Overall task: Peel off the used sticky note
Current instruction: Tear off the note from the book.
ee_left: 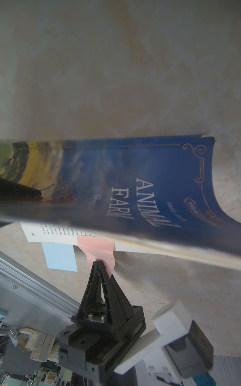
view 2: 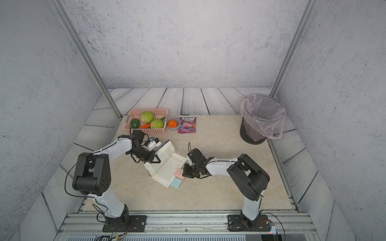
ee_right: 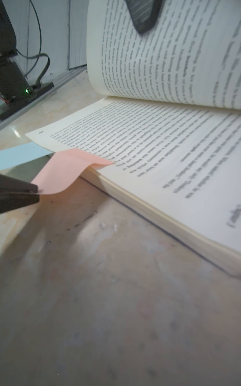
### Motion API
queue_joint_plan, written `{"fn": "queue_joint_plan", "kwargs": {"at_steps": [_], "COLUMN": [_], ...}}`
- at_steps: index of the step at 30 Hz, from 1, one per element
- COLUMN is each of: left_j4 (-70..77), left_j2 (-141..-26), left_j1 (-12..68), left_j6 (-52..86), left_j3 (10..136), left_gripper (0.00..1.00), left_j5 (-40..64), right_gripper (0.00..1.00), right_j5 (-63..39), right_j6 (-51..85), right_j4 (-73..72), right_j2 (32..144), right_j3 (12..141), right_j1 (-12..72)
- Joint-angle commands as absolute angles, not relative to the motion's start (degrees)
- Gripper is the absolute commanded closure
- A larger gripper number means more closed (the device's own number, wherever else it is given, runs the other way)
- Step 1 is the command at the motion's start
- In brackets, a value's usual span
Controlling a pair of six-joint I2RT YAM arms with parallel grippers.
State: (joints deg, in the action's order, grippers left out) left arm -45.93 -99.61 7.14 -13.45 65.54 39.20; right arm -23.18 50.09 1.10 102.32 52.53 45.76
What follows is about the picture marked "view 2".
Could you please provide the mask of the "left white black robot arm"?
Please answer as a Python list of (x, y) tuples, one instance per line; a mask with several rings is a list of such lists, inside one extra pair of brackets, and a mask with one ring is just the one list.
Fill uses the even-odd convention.
[(107, 220), (123, 219), (127, 207), (110, 188), (111, 163), (122, 155), (129, 155), (136, 163), (158, 164), (160, 158), (155, 148), (160, 145), (158, 138), (143, 142), (143, 135), (120, 135), (115, 142), (97, 151), (81, 153), (74, 165), (72, 187), (87, 198), (93, 198)]

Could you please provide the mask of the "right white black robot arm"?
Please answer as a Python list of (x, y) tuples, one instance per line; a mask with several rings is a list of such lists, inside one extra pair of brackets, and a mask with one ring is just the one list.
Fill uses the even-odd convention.
[(206, 158), (199, 150), (191, 151), (183, 167), (183, 176), (204, 179), (211, 176), (229, 176), (244, 196), (241, 216), (251, 224), (261, 215), (261, 202), (270, 176), (248, 155), (233, 159)]

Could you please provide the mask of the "blue sticky note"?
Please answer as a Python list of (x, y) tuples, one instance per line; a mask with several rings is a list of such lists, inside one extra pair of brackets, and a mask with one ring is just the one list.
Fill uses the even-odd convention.
[(182, 182), (183, 181), (181, 179), (175, 177), (170, 185), (174, 188), (179, 188)]

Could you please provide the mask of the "pink sticky note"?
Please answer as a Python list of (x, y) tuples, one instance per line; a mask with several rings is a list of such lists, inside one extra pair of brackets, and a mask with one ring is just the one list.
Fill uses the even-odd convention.
[(184, 173), (184, 170), (182, 168), (179, 168), (175, 171), (174, 173), (174, 176), (179, 179), (179, 180), (182, 180), (184, 181), (185, 180), (185, 177), (183, 176), (183, 173)]

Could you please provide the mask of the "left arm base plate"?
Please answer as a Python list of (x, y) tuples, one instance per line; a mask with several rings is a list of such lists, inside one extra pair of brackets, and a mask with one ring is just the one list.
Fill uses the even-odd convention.
[(130, 215), (122, 218), (106, 218), (106, 224), (102, 228), (104, 233), (142, 233), (145, 231), (147, 216)]

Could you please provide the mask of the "Animal Farm paperback book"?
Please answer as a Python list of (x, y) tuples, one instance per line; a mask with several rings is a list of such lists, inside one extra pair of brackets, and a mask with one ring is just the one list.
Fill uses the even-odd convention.
[(162, 144), (156, 155), (160, 163), (145, 163), (144, 167), (155, 181), (169, 188), (176, 177), (175, 172), (184, 166), (187, 159), (176, 153), (170, 140)]

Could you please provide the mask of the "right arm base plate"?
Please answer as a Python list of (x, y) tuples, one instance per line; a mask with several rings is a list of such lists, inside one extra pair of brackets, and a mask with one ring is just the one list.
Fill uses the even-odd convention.
[(270, 220), (262, 214), (253, 221), (243, 214), (231, 214), (227, 216), (227, 224), (230, 232), (272, 232)]

